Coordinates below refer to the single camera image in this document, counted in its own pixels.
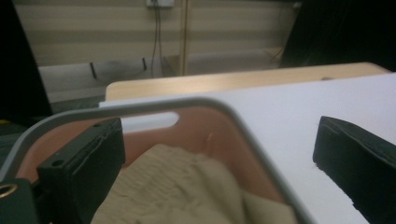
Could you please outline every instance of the white table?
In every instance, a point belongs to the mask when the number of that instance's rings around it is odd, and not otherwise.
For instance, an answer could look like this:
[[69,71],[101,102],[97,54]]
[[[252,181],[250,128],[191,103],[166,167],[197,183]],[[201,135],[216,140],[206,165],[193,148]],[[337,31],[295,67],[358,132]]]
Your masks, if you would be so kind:
[[367,223],[312,161],[321,116],[343,119],[396,145],[396,74],[102,102],[128,105],[191,97],[229,105],[320,224]]

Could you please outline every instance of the beige cloth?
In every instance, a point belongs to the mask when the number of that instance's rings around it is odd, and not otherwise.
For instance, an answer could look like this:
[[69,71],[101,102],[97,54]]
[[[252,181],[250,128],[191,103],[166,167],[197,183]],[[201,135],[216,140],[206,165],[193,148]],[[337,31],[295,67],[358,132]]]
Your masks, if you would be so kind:
[[157,145],[120,173],[92,223],[297,223],[292,209],[241,190],[220,162]]

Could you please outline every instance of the dark background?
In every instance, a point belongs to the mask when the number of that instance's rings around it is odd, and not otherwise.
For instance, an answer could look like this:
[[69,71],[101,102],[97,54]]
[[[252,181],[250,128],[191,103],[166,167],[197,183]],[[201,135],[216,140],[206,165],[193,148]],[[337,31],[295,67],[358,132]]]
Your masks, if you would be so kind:
[[392,1],[304,0],[280,67],[360,62],[396,71]]
[[12,1],[1,1],[0,14],[0,119],[31,126],[35,117],[50,116],[52,110]]

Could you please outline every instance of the wall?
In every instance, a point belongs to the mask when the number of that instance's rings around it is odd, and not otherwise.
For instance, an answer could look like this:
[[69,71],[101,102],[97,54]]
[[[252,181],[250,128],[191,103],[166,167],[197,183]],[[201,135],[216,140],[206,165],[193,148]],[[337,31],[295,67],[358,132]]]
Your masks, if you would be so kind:
[[[15,0],[38,66],[151,57],[156,27],[145,0]],[[294,22],[292,4],[175,0],[162,9],[163,56],[281,49]]]

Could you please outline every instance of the plastic bin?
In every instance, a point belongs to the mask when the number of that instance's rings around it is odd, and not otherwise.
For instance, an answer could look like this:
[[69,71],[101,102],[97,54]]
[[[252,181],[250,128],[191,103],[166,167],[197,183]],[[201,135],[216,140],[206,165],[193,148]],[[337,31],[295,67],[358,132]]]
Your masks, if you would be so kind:
[[[124,167],[157,144],[204,153],[223,162],[241,188],[287,203],[300,223],[312,223],[235,113],[228,106],[207,99],[75,110],[49,117],[18,139],[1,169],[0,181],[18,177],[33,183],[37,180],[35,168],[44,159],[94,123],[115,117],[121,118],[124,130]],[[139,126],[137,120],[165,124],[129,131]]]

